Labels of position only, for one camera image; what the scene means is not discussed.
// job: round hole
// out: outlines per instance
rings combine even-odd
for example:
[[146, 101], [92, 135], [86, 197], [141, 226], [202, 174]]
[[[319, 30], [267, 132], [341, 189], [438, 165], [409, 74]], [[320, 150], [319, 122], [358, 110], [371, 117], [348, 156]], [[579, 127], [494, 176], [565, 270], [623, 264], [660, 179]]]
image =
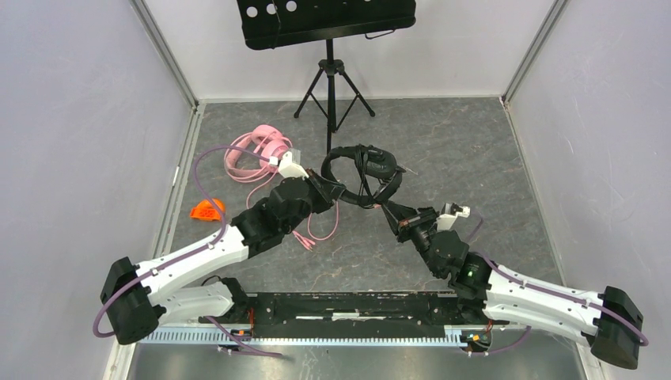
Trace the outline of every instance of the round hole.
[[254, 18], [258, 14], [259, 14], [259, 11], [256, 10], [256, 8], [254, 8], [253, 6], [250, 6], [249, 8], [247, 8], [247, 16], [250, 16], [251, 18]]

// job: tripod pole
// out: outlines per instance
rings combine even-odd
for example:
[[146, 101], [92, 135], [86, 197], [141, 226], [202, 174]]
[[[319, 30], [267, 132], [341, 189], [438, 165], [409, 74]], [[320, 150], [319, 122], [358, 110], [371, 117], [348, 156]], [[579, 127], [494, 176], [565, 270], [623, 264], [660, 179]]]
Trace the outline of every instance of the tripod pole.
[[[329, 65], [334, 64], [333, 40], [326, 40], [326, 61]], [[336, 131], [336, 73], [327, 71], [328, 100], [326, 105], [326, 153], [331, 151], [331, 136]]]

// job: pink headphones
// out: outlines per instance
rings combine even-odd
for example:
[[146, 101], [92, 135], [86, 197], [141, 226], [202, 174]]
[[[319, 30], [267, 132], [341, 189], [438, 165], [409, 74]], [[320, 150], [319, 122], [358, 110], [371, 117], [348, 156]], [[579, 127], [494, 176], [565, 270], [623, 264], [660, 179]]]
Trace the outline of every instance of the pink headphones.
[[[259, 150], [261, 150], [261, 155], [265, 158], [280, 158], [291, 147], [291, 141], [284, 137], [282, 132], [266, 124], [261, 124], [254, 131], [238, 137], [231, 145], [246, 149], [249, 143], [255, 143], [256, 148], [254, 148], [254, 153], [259, 153]], [[238, 169], [235, 166], [241, 155], [242, 152], [239, 150], [227, 150], [226, 154], [224, 154], [226, 172], [238, 182], [250, 183], [258, 181], [267, 174], [277, 171], [276, 167], [268, 165], [263, 160], [259, 160], [260, 169]]]

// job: robotic arm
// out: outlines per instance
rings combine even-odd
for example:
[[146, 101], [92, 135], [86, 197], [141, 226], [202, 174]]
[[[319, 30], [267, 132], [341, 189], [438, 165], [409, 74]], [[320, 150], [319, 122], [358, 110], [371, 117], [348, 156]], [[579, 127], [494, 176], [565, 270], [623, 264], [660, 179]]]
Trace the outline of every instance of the robotic arm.
[[[330, 161], [338, 157], [354, 159], [362, 181], [366, 175], [375, 177], [380, 188], [373, 194], [362, 182], [358, 195], [348, 192], [331, 173]], [[324, 160], [322, 176], [303, 169], [294, 150], [274, 164], [285, 179], [268, 197], [233, 218], [224, 234], [218, 231], [136, 265], [127, 257], [112, 265], [100, 300], [108, 306], [113, 335], [120, 344], [137, 342], [169, 322], [226, 314], [236, 302], [238, 289], [223, 281], [184, 287], [213, 270], [279, 245], [310, 214], [324, 212], [340, 199], [364, 208], [380, 204], [396, 240], [411, 241], [431, 273], [456, 291], [466, 321], [490, 319], [544, 329], [590, 346], [597, 358], [608, 363], [636, 368], [639, 347], [647, 341], [640, 332], [643, 316], [626, 293], [614, 287], [606, 287], [603, 293], [561, 287], [471, 252], [468, 243], [451, 230], [457, 218], [470, 215], [468, 207], [452, 203], [437, 212], [389, 200], [404, 171], [389, 152], [371, 146], [334, 148]]]

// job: gray floor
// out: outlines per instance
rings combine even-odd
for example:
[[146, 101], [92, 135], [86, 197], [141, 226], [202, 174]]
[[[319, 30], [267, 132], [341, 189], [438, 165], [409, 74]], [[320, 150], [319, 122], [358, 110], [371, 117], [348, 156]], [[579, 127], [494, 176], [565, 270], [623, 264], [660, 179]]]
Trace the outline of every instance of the gray floor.
[[[392, 198], [413, 207], [439, 208], [444, 202], [476, 207], [487, 222], [474, 249], [484, 249], [506, 266], [552, 282], [559, 275], [552, 259], [538, 207], [531, 193], [506, 115], [495, 98], [448, 98], [371, 101], [372, 118], [357, 104], [347, 117], [334, 146], [373, 144], [396, 155], [409, 169]], [[303, 166], [320, 168], [325, 153], [326, 120], [309, 102], [299, 119], [295, 102], [208, 104], [195, 153], [237, 136], [259, 124], [277, 127], [301, 150]], [[339, 102], [339, 110], [346, 102]], [[241, 164], [258, 165], [253, 160]], [[354, 163], [336, 161], [334, 173], [357, 186]], [[212, 154], [199, 167], [200, 180], [221, 199], [227, 214], [244, 210], [255, 185], [232, 181], [223, 169], [222, 154]], [[273, 184], [279, 183], [275, 178]], [[257, 200], [268, 193], [259, 190]], [[188, 213], [203, 197], [190, 179], [178, 218], [173, 249], [207, 236], [215, 222], [190, 219]], [[335, 221], [329, 211], [313, 219], [313, 232], [324, 236]], [[465, 234], [475, 221], [462, 222]], [[305, 223], [298, 227], [306, 234]], [[410, 243], [394, 240], [380, 210], [343, 204], [334, 237], [305, 250], [293, 236], [269, 252], [213, 273], [237, 277], [247, 291], [444, 290], [431, 276]]]
[[[374, 144], [391, 151], [410, 171], [394, 196], [413, 207], [440, 207], [457, 202], [476, 207], [487, 223], [474, 249], [484, 249], [498, 262], [540, 279], [559, 282], [548, 240], [533, 199], [514, 136], [497, 99], [418, 99], [370, 102], [371, 118], [357, 104], [335, 136], [334, 146]], [[196, 154], [259, 124], [270, 124], [301, 150], [302, 164], [319, 168], [324, 157], [325, 118], [308, 103], [293, 118], [297, 103], [209, 104]], [[346, 107], [338, 103], [339, 109]], [[253, 160], [242, 163], [254, 164]], [[253, 188], [226, 176], [222, 155], [213, 154], [199, 168], [204, 187], [226, 203], [228, 215], [245, 207]], [[351, 161], [337, 161], [334, 172], [345, 184], [357, 185]], [[260, 191], [253, 199], [267, 194]], [[188, 212], [202, 196], [192, 181], [184, 193], [173, 249], [207, 236], [218, 228]], [[332, 212], [314, 220], [313, 232], [332, 228]], [[475, 221], [457, 225], [465, 233]], [[299, 226], [305, 232], [305, 224]], [[412, 245], [399, 245], [379, 210], [344, 204], [335, 236], [312, 252], [293, 237], [275, 249], [243, 263], [215, 271], [237, 277], [247, 291], [444, 290]], [[496, 345], [514, 340], [506, 330]], [[467, 359], [449, 348], [269, 348], [288, 359], [230, 358], [209, 346], [140, 344], [130, 378], [583, 378], [572, 344], [535, 332], [522, 346], [486, 359]]]

